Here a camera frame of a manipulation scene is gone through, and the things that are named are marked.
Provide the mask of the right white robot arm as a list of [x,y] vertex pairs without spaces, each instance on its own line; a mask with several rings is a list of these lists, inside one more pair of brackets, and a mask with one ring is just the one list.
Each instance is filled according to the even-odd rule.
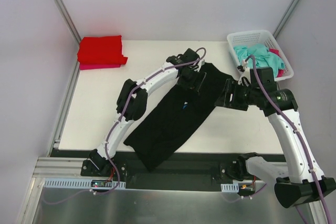
[[238,156],[226,170],[228,177],[238,181],[260,178],[274,189],[285,208],[322,200],[335,191],[334,178],[325,176],[312,154],[293,93],[277,89],[271,68],[251,69],[247,84],[227,79],[215,105],[241,111],[254,105],[263,111],[276,132],[288,167],[283,172],[252,152]]

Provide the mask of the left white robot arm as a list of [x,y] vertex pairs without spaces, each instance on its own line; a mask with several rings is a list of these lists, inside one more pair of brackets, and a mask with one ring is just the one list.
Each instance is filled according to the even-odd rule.
[[149,96],[164,84],[177,80],[184,90],[199,92],[205,73],[201,73],[206,49],[187,49],[178,56],[170,56],[166,62],[147,77],[133,81],[128,79],[117,99],[116,116],[106,139],[93,149],[81,167],[81,176],[112,176],[117,167],[112,158],[130,126],[144,116]]

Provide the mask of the black daisy print t-shirt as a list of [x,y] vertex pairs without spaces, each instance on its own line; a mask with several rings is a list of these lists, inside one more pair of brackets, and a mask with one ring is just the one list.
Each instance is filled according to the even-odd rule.
[[232,78],[211,63],[205,63],[201,72],[206,76],[199,92],[175,85],[124,141],[148,171],[170,158],[202,125],[215,109],[226,80]]

